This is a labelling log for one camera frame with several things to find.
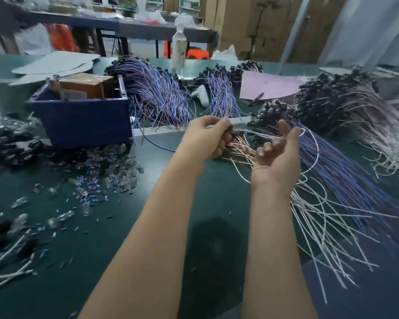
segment person's right hand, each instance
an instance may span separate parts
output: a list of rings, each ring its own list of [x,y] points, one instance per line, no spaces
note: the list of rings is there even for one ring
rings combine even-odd
[[[284,139],[273,139],[256,150],[251,187],[270,186],[279,194],[291,195],[300,177],[299,128],[293,128],[284,120],[278,123]]]

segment workbench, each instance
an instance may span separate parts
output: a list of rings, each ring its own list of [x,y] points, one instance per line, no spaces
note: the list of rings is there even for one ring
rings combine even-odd
[[[10,78],[10,70],[26,64],[36,57],[0,55],[0,78]],[[103,73],[113,58],[101,58],[94,66],[96,74]],[[187,60],[184,74],[197,76],[205,66],[214,66],[218,61]],[[169,68],[167,59],[152,59],[151,63]],[[262,63],[265,72],[272,73],[277,63]],[[318,66],[287,64],[285,75],[315,76]],[[22,118],[31,113],[25,100],[39,87],[20,85],[16,87],[0,84],[0,116],[18,112]],[[45,136],[39,128],[37,134]],[[176,148],[183,132],[167,132],[150,135],[150,139],[167,148]],[[345,154],[372,171],[369,162],[362,157],[373,157],[369,150],[357,145],[332,142]],[[39,234],[40,241],[50,241],[49,251],[42,259],[35,261],[33,268],[37,276],[15,279],[0,289],[0,319],[58,319],[68,318],[74,311],[80,311],[103,271],[117,252],[138,218],[152,187],[170,160],[172,153],[154,147],[146,140],[137,139],[130,154],[136,156],[145,168],[138,174],[138,186],[132,195],[108,195],[109,202],[92,208],[90,217],[81,216],[81,205],[73,198],[75,188],[66,183],[56,196],[47,192],[39,194],[30,190],[41,183],[45,188],[55,187],[71,174],[50,171],[44,163],[37,163],[20,171],[0,171],[0,212],[5,218],[14,219],[21,213],[28,213],[31,224],[43,223],[71,207],[78,207],[76,215],[68,220],[68,230],[52,230]],[[399,178],[388,177],[382,188],[399,199]],[[11,204],[21,196],[28,197],[25,206],[10,209]],[[191,210],[188,229],[183,288],[180,303],[180,319],[208,319],[223,314],[242,300],[245,258],[248,246],[250,186],[225,161],[207,161],[204,173],[199,178]],[[62,261],[74,257],[72,265],[60,269]],[[301,254],[303,263],[308,261]],[[11,264],[0,273],[11,273],[20,264]]]
[[[160,25],[148,25],[135,21],[133,18],[118,20],[95,16],[58,14],[39,11],[14,11],[14,15],[18,21],[28,22],[31,24],[54,23],[71,27],[95,29],[99,43],[100,55],[102,57],[106,57],[102,39],[102,30],[114,31],[115,36],[121,38],[123,54],[128,54],[127,38],[156,40],[157,44],[158,40],[171,41],[173,35],[176,33],[176,25],[174,24],[174,21]],[[217,32],[213,30],[186,27],[183,30],[183,33],[188,42],[207,43],[207,49],[211,51],[217,47],[218,36]]]

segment tabletop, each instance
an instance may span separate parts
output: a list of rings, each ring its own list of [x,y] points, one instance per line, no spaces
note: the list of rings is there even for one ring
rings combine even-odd
[[[10,78],[8,71],[31,60],[26,56],[0,56],[0,77]],[[95,64],[94,72],[102,73],[112,60],[114,58],[101,58]],[[196,76],[205,66],[214,66],[217,62],[187,60],[184,74]],[[152,59],[151,63],[162,68],[170,66],[168,59]],[[264,70],[269,73],[276,65],[263,63]],[[318,66],[287,64],[284,74],[313,76],[318,74]],[[0,116],[12,111],[25,118],[31,112],[25,100],[38,87],[37,84],[16,87],[0,84]],[[45,136],[41,128],[37,132]],[[150,135],[150,139],[175,149],[182,136],[183,132],[170,132]],[[372,152],[355,144],[333,144],[365,169],[371,170],[369,162],[362,157],[371,157]],[[75,187],[69,183],[61,185],[55,196],[48,195],[45,189],[40,193],[30,192],[36,183],[45,188],[56,186],[77,172],[63,174],[51,170],[41,161],[20,171],[0,171],[0,213],[5,218],[12,219],[21,213],[28,213],[31,224],[45,224],[48,218],[56,216],[56,209],[67,211],[78,207],[75,216],[68,220],[66,231],[58,231],[56,237],[52,237],[53,230],[50,229],[39,233],[40,242],[50,242],[45,246],[49,251],[34,262],[33,268],[38,275],[13,280],[0,289],[0,319],[67,318],[81,310],[138,218],[172,153],[137,139],[130,155],[136,156],[137,162],[145,168],[145,173],[138,174],[137,188],[133,194],[110,193],[109,201],[97,204],[89,217],[81,216],[80,203],[73,196]],[[399,199],[399,179],[396,176],[389,177],[382,187]],[[21,196],[27,196],[28,203],[10,209],[11,204]],[[237,175],[232,164],[219,160],[206,163],[197,183],[191,210],[180,319],[213,318],[241,302],[248,244],[249,200],[250,187]],[[306,255],[300,256],[303,263],[308,261]],[[20,267],[20,264],[11,264],[10,261],[5,268],[0,268],[0,273],[11,273]],[[63,261],[66,265],[60,268]]]

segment white curtain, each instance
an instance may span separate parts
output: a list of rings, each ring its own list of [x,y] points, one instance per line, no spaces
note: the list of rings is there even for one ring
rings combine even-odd
[[[399,0],[347,0],[319,63],[362,66],[398,13]],[[399,35],[379,63],[399,65]]]

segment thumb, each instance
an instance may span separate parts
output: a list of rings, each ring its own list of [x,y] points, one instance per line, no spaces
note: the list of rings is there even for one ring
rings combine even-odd
[[[299,134],[300,128],[293,128],[287,135],[287,144],[285,145],[285,151],[290,154],[299,154]]]
[[[231,120],[228,117],[224,117],[213,126],[212,130],[221,137],[231,126]]]

